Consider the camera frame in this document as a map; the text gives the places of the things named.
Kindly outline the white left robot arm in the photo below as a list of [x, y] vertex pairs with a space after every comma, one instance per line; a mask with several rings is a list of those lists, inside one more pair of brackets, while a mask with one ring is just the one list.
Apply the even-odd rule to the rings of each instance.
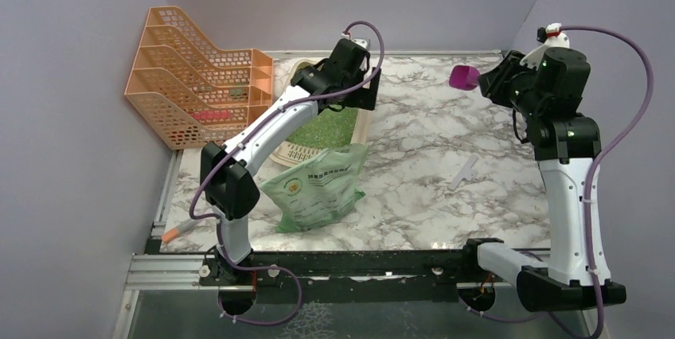
[[251, 126], [221, 145], [202, 148], [197, 192], [217, 217], [216, 258], [230, 283], [250, 273], [248, 215], [260, 199], [254, 176], [282, 142], [325, 109], [374, 109], [380, 71], [371, 67], [370, 57], [367, 41], [343, 37], [327, 58], [298, 69]]

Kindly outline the beige plastic litter box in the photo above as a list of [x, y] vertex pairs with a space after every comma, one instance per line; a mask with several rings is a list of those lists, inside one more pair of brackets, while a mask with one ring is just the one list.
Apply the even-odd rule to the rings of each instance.
[[372, 111], [347, 107], [342, 111], [322, 111], [311, 122], [291, 134], [271, 154], [270, 159], [292, 167], [326, 148], [366, 144]]

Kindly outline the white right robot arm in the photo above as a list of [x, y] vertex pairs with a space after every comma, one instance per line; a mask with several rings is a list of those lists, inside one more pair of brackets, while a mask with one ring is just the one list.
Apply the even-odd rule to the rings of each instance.
[[627, 299], [626, 288], [611, 278], [593, 200], [599, 127], [578, 110], [590, 72], [582, 53], [553, 47], [536, 66], [513, 50], [489, 72], [459, 65], [449, 78], [453, 88], [478, 89], [525, 121], [525, 141], [533, 146], [548, 202], [549, 259], [538, 261], [498, 239], [471, 239], [459, 270], [471, 281], [488, 273], [505, 280], [530, 312], [587, 310]]

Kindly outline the purple plastic litter scoop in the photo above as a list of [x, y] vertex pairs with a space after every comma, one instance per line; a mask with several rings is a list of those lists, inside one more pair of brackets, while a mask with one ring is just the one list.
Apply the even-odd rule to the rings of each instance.
[[455, 89], [472, 91], [478, 86], [480, 72], [469, 65], [456, 65], [453, 67], [448, 79], [448, 84]]

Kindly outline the white bag sealing clip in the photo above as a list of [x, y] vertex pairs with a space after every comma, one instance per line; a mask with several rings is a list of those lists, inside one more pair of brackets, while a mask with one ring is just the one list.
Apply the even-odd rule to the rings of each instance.
[[471, 181], [476, 176], [477, 172], [474, 169], [475, 163], [478, 161], [478, 155], [472, 154], [462, 166], [462, 168], [453, 177], [449, 189], [455, 191], [463, 181]]

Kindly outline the green litter bag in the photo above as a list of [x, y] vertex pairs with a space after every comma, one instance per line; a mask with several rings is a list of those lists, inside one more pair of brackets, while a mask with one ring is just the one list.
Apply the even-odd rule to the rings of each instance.
[[259, 187], [282, 212], [278, 233], [306, 232], [341, 220], [365, 196], [357, 188], [369, 148], [324, 149]]

